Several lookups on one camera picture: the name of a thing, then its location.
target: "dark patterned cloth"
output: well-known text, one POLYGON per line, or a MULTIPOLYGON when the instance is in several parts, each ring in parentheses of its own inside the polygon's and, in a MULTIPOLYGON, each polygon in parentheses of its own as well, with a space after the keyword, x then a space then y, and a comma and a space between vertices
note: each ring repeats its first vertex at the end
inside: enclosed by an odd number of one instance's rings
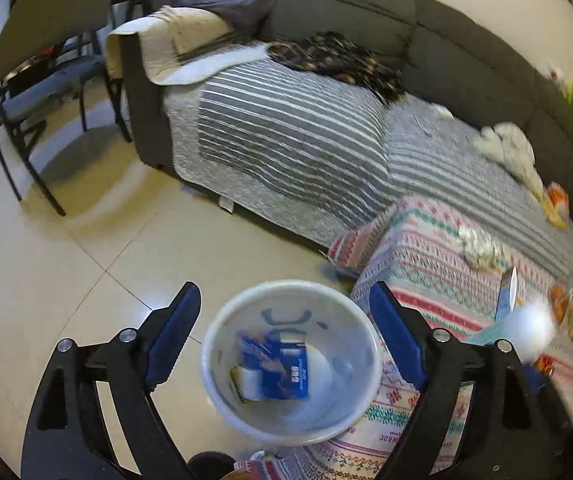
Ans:
POLYGON ((404 94, 399 71, 383 65, 373 52, 339 32, 318 32, 299 42, 273 41, 268 56, 294 70, 316 72, 368 88, 385 102, 397 101, 404 94))

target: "tiled floor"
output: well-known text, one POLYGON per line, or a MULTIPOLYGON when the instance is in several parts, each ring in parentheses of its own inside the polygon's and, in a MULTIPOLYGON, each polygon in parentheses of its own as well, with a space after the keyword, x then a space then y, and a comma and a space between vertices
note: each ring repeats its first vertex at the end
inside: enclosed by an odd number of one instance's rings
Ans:
MULTIPOLYGON (((65 218, 3 145, 25 197, 15 200, 0 167, 0 456, 20 472, 26 418, 57 341, 109 340, 166 306, 191 280, 201 288, 202 311, 153 399, 186 457, 215 449, 243 458, 262 443, 225 426, 199 379, 210 320, 228 298, 266 280, 301 278, 345 292, 350 285, 316 251, 229 215, 142 164, 112 124, 103 88, 92 86, 86 98, 91 130, 83 135, 77 103, 65 104, 49 116, 49 132, 34 153, 65 218)), ((100 393, 118 458, 137 470, 108 387, 100 393)))

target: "white cloth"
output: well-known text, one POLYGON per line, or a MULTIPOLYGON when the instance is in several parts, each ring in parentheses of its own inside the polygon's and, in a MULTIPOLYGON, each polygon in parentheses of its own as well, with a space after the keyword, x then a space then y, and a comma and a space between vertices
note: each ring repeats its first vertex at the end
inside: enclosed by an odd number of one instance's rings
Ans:
POLYGON ((187 85, 203 81, 230 66, 266 59, 264 44, 227 45, 186 63, 178 56, 214 43, 232 31, 222 18, 203 9, 163 7, 151 16, 127 22, 106 38, 106 68, 122 77, 120 36, 137 34, 142 65, 148 79, 157 85, 187 85))
POLYGON ((482 137, 473 141, 475 151, 503 166, 537 198, 545 193, 542 179, 534 168, 535 156, 524 132, 513 123, 485 126, 482 137))
POLYGON ((457 234, 465 250, 467 265, 473 270, 493 269, 496 260, 504 256, 502 242, 481 229, 461 226, 457 234))

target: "metal screw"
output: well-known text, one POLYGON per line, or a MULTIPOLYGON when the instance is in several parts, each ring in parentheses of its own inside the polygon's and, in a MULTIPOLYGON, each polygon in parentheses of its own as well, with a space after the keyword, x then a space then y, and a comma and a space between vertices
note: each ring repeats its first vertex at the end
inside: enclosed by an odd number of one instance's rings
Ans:
POLYGON ((122 343, 130 343, 137 336, 137 332, 132 328, 125 328, 120 332, 120 340, 122 343))
POLYGON ((504 352, 505 354, 508 354, 513 350, 513 346, 506 339, 500 339, 498 341, 498 348, 500 349, 501 352, 504 352))
POLYGON ((71 349, 71 347, 73 346, 73 341, 71 341, 70 339, 62 339, 58 344, 57 344, 57 349, 60 352, 67 352, 71 349))
POLYGON ((444 330, 443 328, 438 328, 433 331, 433 338, 441 343, 446 343, 451 339, 451 334, 444 330))

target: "bottle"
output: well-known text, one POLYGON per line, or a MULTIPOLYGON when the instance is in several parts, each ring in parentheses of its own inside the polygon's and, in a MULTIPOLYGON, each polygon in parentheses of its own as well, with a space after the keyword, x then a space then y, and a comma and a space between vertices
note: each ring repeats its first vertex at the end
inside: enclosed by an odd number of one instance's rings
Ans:
POLYGON ((498 339, 506 339, 522 363, 532 363, 554 336, 555 319, 551 308, 541 298, 532 298, 501 321, 471 335, 465 342, 486 346, 498 339))

